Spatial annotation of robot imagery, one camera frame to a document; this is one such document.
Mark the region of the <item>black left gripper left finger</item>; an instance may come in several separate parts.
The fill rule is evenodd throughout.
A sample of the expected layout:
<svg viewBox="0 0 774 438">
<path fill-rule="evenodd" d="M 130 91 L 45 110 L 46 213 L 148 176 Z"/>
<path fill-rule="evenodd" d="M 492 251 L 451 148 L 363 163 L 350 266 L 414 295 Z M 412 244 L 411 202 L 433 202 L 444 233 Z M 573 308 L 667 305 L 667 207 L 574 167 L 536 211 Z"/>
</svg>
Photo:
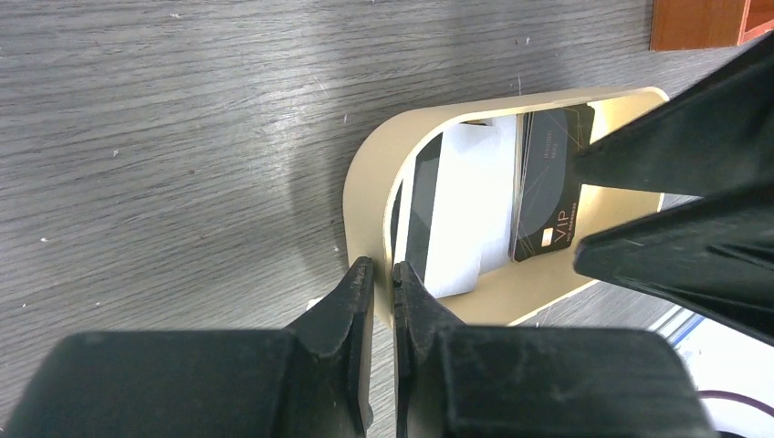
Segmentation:
<svg viewBox="0 0 774 438">
<path fill-rule="evenodd" d="M 280 329 L 102 331 L 62 339 L 7 437 L 362 437 L 374 266 L 362 256 Z"/>
</svg>

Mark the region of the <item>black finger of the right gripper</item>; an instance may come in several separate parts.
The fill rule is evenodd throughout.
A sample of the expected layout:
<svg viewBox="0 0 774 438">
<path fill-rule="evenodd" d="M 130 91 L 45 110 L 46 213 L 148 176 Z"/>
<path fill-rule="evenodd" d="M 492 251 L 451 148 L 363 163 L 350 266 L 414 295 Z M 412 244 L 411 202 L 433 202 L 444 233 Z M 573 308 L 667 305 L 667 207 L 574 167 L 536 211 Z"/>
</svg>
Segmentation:
<svg viewBox="0 0 774 438">
<path fill-rule="evenodd" d="M 712 196 L 773 188 L 773 37 L 596 141 L 583 183 Z"/>
<path fill-rule="evenodd" d="M 773 190 L 708 196 L 583 238 L 577 273 L 773 342 Z"/>
</svg>

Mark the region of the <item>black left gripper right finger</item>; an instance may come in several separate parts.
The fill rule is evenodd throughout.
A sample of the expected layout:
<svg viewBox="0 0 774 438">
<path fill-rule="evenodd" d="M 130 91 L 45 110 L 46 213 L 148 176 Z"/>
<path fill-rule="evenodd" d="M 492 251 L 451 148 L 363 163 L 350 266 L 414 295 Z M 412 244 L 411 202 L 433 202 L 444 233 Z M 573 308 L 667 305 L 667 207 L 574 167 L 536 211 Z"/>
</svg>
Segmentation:
<svg viewBox="0 0 774 438">
<path fill-rule="evenodd" d="M 682 361 L 624 328 L 468 325 L 392 273 L 401 437 L 713 437 Z"/>
</svg>

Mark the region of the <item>white striped credit card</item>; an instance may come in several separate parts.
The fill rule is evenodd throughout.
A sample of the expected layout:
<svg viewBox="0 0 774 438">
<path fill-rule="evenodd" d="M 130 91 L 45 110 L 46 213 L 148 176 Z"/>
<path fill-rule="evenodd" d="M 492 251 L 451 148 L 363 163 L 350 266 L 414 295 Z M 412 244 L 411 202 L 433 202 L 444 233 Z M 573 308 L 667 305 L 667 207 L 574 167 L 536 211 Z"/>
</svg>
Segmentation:
<svg viewBox="0 0 774 438">
<path fill-rule="evenodd" d="M 408 262 L 433 297 L 471 292 L 510 260 L 517 121 L 456 123 L 408 163 L 392 207 L 392 259 Z"/>
</svg>

